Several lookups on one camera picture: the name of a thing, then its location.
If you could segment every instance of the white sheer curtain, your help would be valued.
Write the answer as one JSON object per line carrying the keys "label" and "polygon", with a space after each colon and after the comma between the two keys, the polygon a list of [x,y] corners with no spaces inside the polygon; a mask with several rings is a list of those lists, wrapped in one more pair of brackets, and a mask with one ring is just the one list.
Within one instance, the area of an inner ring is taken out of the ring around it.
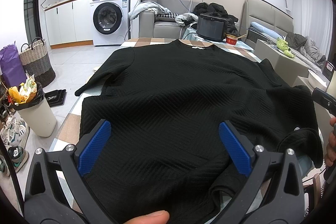
{"label": "white sheer curtain", "polygon": [[293,0],[294,30],[301,30],[298,33],[304,37],[309,36],[314,40],[316,46],[327,59],[332,35],[332,15],[331,0]]}

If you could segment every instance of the silver screw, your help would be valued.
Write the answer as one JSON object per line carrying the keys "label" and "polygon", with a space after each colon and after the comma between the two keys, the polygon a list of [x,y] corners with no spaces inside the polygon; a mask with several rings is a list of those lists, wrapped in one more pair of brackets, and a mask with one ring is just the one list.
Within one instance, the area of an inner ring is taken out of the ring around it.
{"label": "silver screw", "polygon": [[264,151],[264,147],[262,146],[262,145],[256,145],[255,146],[255,150],[257,151],[257,152],[263,152]]}
{"label": "silver screw", "polygon": [[74,150],[75,146],[73,144],[68,144],[66,147],[65,147],[65,150],[66,151],[72,151]]}
{"label": "silver screw", "polygon": [[291,149],[291,148],[288,148],[288,149],[287,149],[287,154],[288,154],[288,155],[294,155],[294,150]]}
{"label": "silver screw", "polygon": [[39,154],[42,153],[42,151],[43,151],[42,148],[38,148],[38,149],[35,150],[35,154],[39,155]]}

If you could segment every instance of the basket handle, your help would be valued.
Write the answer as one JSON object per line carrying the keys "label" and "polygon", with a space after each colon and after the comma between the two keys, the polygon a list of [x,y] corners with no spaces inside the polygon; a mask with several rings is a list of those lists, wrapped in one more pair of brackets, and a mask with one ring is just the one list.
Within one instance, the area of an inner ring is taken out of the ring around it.
{"label": "basket handle", "polygon": [[[28,45],[28,48],[30,48],[29,44],[28,43],[24,43],[23,45]],[[21,46],[21,52],[22,52],[22,47],[23,45]]]}
{"label": "basket handle", "polygon": [[35,41],[36,38],[39,38],[40,40],[42,40],[42,42],[43,42],[43,46],[44,46],[44,41],[43,41],[43,39],[42,39],[41,37],[35,37],[34,40],[33,40],[32,43],[31,43],[31,49],[32,49],[32,50],[34,50],[34,49],[33,49],[33,43],[34,43],[34,41]]}

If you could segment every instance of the blue gripper pad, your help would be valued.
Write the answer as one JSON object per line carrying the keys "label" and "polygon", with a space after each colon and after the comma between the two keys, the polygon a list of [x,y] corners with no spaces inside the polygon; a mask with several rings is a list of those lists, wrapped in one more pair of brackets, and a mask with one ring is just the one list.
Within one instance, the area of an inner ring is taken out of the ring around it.
{"label": "blue gripper pad", "polygon": [[98,159],[103,147],[111,136],[111,124],[105,121],[91,138],[78,158],[78,172],[84,176],[91,172],[93,165]]}
{"label": "blue gripper pad", "polygon": [[251,173],[251,157],[225,122],[219,124],[219,137],[228,151],[238,172],[248,176]]}

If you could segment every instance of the light blue tablecloth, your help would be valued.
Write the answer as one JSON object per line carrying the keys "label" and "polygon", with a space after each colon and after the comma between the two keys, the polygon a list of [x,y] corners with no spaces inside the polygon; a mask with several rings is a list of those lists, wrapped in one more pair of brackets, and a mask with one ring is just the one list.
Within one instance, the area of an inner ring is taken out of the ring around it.
{"label": "light blue tablecloth", "polygon": [[245,44],[244,42],[242,41],[237,41],[237,44],[236,45],[231,45],[231,44],[228,44],[226,43],[226,39],[223,40],[223,42],[216,42],[216,41],[211,41],[211,40],[208,40],[208,39],[204,39],[202,37],[199,37],[196,33],[196,30],[193,29],[193,28],[187,28],[185,30],[185,33],[184,35],[181,37],[183,39],[188,39],[188,40],[195,40],[195,41],[202,41],[202,42],[211,42],[211,43],[214,43],[214,44],[224,44],[224,45],[229,45],[229,46],[233,46],[233,47],[237,47],[237,48],[243,48],[249,52],[254,52],[254,49],[252,49],[250,46],[248,46],[247,44]]}

